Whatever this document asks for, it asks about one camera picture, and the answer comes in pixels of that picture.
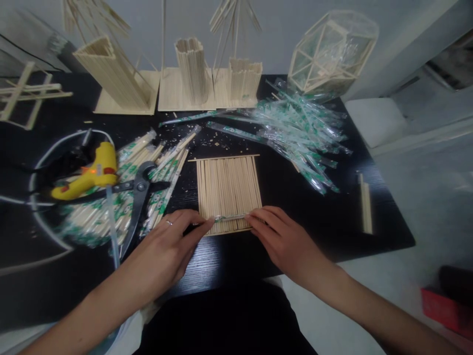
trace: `person's right hand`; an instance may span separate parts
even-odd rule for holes
[[[307,232],[281,208],[264,206],[250,212],[245,219],[272,262],[305,289],[317,294],[338,274],[339,267],[324,256]]]

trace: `forearm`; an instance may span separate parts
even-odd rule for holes
[[[84,354],[98,345],[126,318],[113,299],[98,289],[87,297],[50,331],[21,354]]]
[[[464,354],[414,317],[336,267],[329,287],[311,291],[402,354]]]

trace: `wooden structure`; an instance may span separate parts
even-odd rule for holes
[[[256,173],[255,156],[197,159],[199,213],[210,216],[234,216],[261,208],[261,194]],[[250,225],[239,219],[215,223],[206,235],[239,232]]]
[[[180,39],[175,44],[177,63],[182,85],[192,105],[202,105],[208,100],[210,77],[205,67],[203,46],[197,38]]]
[[[154,71],[137,69],[143,54],[136,65],[125,55],[117,34],[128,38],[130,26],[105,1],[63,0],[63,8],[66,30],[77,29],[84,41],[74,56],[102,86],[94,113],[153,115],[160,73],[151,62]]]
[[[297,44],[289,86],[304,94],[343,95],[360,75],[378,33],[378,25],[358,12],[327,13]]]
[[[215,110],[212,72],[202,44],[195,37],[179,39],[175,49],[179,67],[162,69],[158,111]]]
[[[2,105],[5,104],[3,110],[0,111],[1,122],[8,122],[29,131],[33,129],[43,100],[72,96],[72,92],[62,91],[60,84],[51,84],[53,75],[45,71],[43,71],[45,74],[43,84],[28,85],[28,80],[34,68],[34,62],[27,62],[18,82],[15,84],[6,80],[11,87],[0,89],[0,102],[2,102]],[[34,101],[34,106],[25,123],[12,120],[13,111],[21,101]]]
[[[154,114],[159,72],[153,87],[107,35],[78,49],[74,57],[103,88],[95,113]]]
[[[237,58],[238,32],[240,22],[242,21],[243,26],[241,31],[244,35],[244,41],[246,37],[244,16],[249,18],[249,21],[253,23],[253,27],[257,32],[261,31],[258,18],[249,0],[222,1],[210,20],[210,31],[212,33],[221,30],[217,53],[212,68],[215,100],[218,108],[254,107],[257,103],[256,91],[263,72],[263,64],[251,63],[249,59]],[[227,31],[225,43],[220,55],[218,68],[216,69],[220,44],[225,30]],[[232,42],[235,43],[234,55],[229,60],[228,68],[220,68],[231,30],[233,37]]]

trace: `power cord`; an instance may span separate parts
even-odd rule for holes
[[[30,56],[36,58],[36,59],[41,60],[42,62],[46,63],[46,64],[49,65],[50,67],[56,69],[57,71],[64,71],[64,70],[62,70],[62,69],[59,69],[59,68],[55,67],[55,66],[52,65],[50,62],[47,62],[47,61],[45,61],[44,59],[41,59],[40,57],[34,55],[33,53],[30,53],[30,52],[28,52],[27,50],[21,48],[20,46],[16,45],[16,44],[13,43],[12,41],[10,41],[10,40],[9,40],[7,37],[5,37],[4,35],[0,34],[0,37],[2,37],[4,40],[6,40],[8,43],[10,43],[12,46],[15,46],[16,48],[18,48],[19,50],[25,52],[26,54],[28,54],[28,55],[30,55]]]

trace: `person's left hand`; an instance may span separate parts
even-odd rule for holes
[[[93,292],[100,298],[112,297],[115,309],[123,310],[125,317],[131,315],[184,276],[197,243],[214,222],[194,210],[178,210],[164,216],[128,259]],[[191,223],[203,224],[183,237]]]

